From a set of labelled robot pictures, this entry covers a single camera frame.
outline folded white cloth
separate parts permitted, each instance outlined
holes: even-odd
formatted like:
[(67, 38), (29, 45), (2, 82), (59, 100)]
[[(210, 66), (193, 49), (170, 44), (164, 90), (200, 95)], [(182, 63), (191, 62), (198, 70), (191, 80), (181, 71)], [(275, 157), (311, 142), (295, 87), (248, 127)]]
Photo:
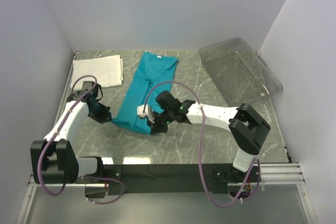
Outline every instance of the folded white cloth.
[[(74, 60), (71, 87), (74, 82), (87, 74), (97, 78), (102, 88), (121, 86), (122, 77), (122, 59), (120, 55), (107, 56), (89, 60)], [(83, 78), (77, 82), (74, 90), (81, 90), (83, 81), (92, 81), (92, 78)]]

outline gray marble surface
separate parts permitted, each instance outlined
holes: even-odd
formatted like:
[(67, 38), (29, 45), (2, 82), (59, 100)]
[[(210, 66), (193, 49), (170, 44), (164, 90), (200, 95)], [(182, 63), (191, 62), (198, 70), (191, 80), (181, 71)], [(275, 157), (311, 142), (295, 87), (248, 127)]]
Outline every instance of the gray marble surface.
[[(150, 50), (154, 54), (177, 56), (174, 80), (193, 88), (202, 103), (227, 106), (216, 89), (211, 78), (201, 64), (195, 50)], [(78, 51), (75, 59), (92, 59), (111, 55), (123, 58), (123, 85), (103, 89), (101, 103), (111, 107), (112, 116), (116, 116), (132, 77), (138, 67), (144, 51), (108, 50)], [(191, 99), (192, 95), (182, 87), (173, 85), (172, 94), (180, 100)], [(271, 131), (262, 147), (259, 158), (263, 163), (287, 163), (286, 149), (270, 99), (253, 104), (253, 107), (271, 125)], [(112, 158), (115, 164), (180, 164), (197, 163), (197, 144), (200, 125), (169, 125), (168, 133), (143, 135), (115, 126), (112, 123), (98, 124), (87, 118), (75, 141), (72, 143), (77, 156), (101, 156)], [(204, 163), (230, 163), (238, 146), (229, 131), (206, 126), (202, 144)]]

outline table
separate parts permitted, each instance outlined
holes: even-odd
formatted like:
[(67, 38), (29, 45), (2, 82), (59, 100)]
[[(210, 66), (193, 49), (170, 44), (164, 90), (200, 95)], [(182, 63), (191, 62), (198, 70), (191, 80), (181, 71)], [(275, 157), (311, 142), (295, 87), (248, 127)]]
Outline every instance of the table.
[[(193, 88), (202, 103), (227, 106), (216, 89), (211, 78), (203, 68), (196, 50), (149, 50), (157, 55), (177, 56), (174, 80)], [(103, 89), (101, 103), (111, 107), (112, 116), (116, 116), (132, 77), (138, 67), (143, 50), (106, 50), (76, 51), (75, 59), (92, 59), (111, 55), (123, 58), (123, 85)], [(173, 85), (171, 93), (183, 101), (194, 100), (182, 87)], [(270, 99), (253, 104), (253, 107), (265, 118), (271, 131), (259, 154), (262, 163), (287, 163), (281, 131)], [(197, 163), (197, 145), (200, 125), (169, 125), (166, 134), (143, 135), (115, 126), (112, 123), (99, 124), (87, 118), (72, 143), (77, 156), (101, 156), (105, 162), (114, 164), (188, 164)], [(202, 144), (203, 163), (231, 163), (238, 146), (231, 132), (206, 126)]]

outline transparent plastic container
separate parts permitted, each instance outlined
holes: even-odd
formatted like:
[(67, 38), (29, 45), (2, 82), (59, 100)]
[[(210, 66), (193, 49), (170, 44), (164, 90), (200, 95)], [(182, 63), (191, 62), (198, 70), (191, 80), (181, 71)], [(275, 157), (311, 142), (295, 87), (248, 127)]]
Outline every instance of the transparent plastic container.
[(229, 106), (252, 104), (283, 90), (266, 63), (241, 38), (203, 47), (199, 55)]

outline teal shirt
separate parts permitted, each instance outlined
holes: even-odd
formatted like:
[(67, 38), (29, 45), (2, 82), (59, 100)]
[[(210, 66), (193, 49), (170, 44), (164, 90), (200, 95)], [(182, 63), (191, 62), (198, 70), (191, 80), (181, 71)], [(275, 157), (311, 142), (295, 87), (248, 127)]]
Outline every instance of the teal shirt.
[[(147, 119), (138, 117), (136, 109), (143, 105), (149, 91), (156, 84), (163, 81), (172, 81), (178, 59), (175, 57), (157, 56), (150, 52), (144, 52), (136, 70), (132, 83), (124, 97), (118, 115), (112, 122), (120, 127), (135, 132), (150, 134), (151, 128), (147, 125)], [(153, 106), (156, 112), (162, 112), (155, 98), (162, 91), (170, 91), (172, 85), (164, 84), (157, 87), (148, 99), (149, 107)]]

